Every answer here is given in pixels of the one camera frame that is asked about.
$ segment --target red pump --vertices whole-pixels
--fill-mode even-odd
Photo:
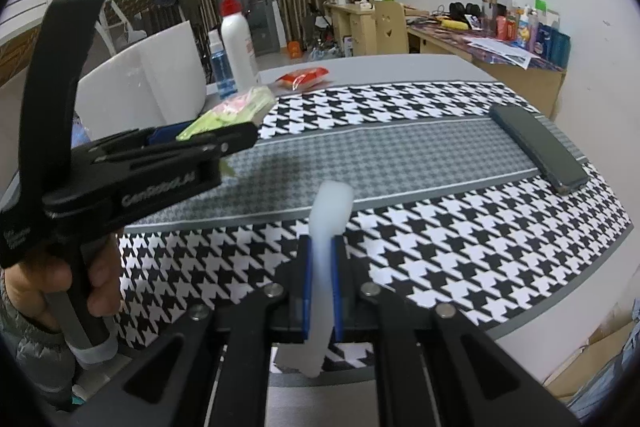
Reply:
[[[220,15],[223,17],[233,15],[234,13],[240,13],[241,11],[242,5],[237,0],[223,0],[220,5]]]

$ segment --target red snack package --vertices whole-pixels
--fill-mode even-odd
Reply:
[[[322,82],[322,78],[327,74],[329,74],[329,70],[326,68],[306,68],[284,74],[276,82],[284,89],[302,91]]]

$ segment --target black and white tablecloth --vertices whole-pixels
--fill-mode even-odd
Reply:
[[[588,185],[558,196],[488,118],[493,103],[534,113],[582,163]],[[632,227],[588,159],[498,82],[341,86],[281,98],[256,147],[230,163],[235,178],[120,238],[126,346],[142,349],[195,301],[237,303],[267,284],[295,256],[325,179],[354,188],[345,241],[373,280],[420,306],[454,301],[494,337],[575,288]],[[371,364],[367,344],[338,344],[324,370]]]

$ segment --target white foam block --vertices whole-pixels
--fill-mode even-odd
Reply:
[[[320,374],[324,354],[334,328],[334,295],[331,280],[331,240],[342,235],[353,208],[353,189],[344,183],[325,181],[320,186],[311,214],[312,290],[309,336],[304,344],[284,344],[275,363],[315,378]]]

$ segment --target jacket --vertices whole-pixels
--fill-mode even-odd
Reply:
[[[14,308],[4,285],[4,270],[0,270],[0,336],[45,400],[55,407],[68,407],[76,359],[62,333],[40,329]]]

